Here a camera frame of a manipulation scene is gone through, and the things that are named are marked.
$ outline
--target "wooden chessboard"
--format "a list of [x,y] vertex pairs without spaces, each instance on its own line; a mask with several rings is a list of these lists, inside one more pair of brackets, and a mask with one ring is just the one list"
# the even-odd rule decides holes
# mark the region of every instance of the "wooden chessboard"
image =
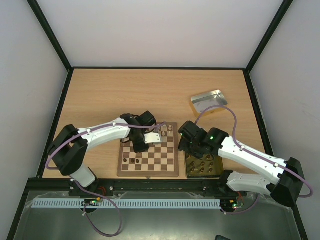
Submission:
[[132,142],[121,143],[118,177],[178,177],[178,127],[167,122],[159,129],[160,144],[150,144],[146,152],[134,152]]

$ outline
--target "light wood surface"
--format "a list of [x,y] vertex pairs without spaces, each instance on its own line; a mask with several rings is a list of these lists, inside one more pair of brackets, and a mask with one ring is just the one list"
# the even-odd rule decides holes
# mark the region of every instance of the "light wood surface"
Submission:
[[[237,139],[264,151],[241,70],[75,69],[56,134],[69,124],[76,128],[87,128],[110,122],[124,113],[140,115],[147,110],[158,122],[177,122],[179,128],[188,120],[196,120],[189,105],[190,97],[213,90],[222,91],[228,107],[238,118]],[[223,110],[204,116],[199,125],[207,131],[215,127],[231,134],[234,119],[228,111]],[[86,154],[84,163],[100,179],[119,178],[119,149],[119,140],[100,145]],[[226,170],[252,173],[228,159],[224,159],[223,164]],[[43,177],[63,176],[58,170],[46,169]],[[182,152],[179,152],[178,178],[186,179]]]

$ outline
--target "silver tray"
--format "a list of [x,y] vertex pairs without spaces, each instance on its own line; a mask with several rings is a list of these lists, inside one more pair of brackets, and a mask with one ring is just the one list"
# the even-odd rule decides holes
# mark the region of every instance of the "silver tray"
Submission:
[[191,97],[191,102],[194,106],[194,109],[200,114],[206,108],[219,105],[225,106],[228,104],[225,96],[220,90],[206,92],[197,96]]

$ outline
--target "gray wall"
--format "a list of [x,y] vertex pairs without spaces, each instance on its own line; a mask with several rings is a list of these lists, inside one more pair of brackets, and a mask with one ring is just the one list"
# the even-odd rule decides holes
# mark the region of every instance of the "gray wall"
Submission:
[[283,0],[38,0],[72,66],[246,67]]
[[293,1],[251,73],[275,155],[300,160],[314,188],[298,200],[310,240],[320,236],[319,25],[319,0]]
[[0,1],[0,239],[35,177],[67,72],[26,0]]

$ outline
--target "metal floor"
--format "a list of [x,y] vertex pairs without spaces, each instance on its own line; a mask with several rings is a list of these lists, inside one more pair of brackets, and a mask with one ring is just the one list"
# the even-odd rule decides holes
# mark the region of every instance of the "metal floor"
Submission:
[[[168,193],[162,197],[179,195]],[[246,206],[252,200],[245,198]],[[223,215],[215,209],[121,209],[122,233],[114,240],[300,240],[291,209],[260,201],[251,211]],[[98,209],[90,215],[103,232],[113,234],[119,226],[115,209]],[[80,209],[25,208],[15,240],[102,240],[82,216]]]

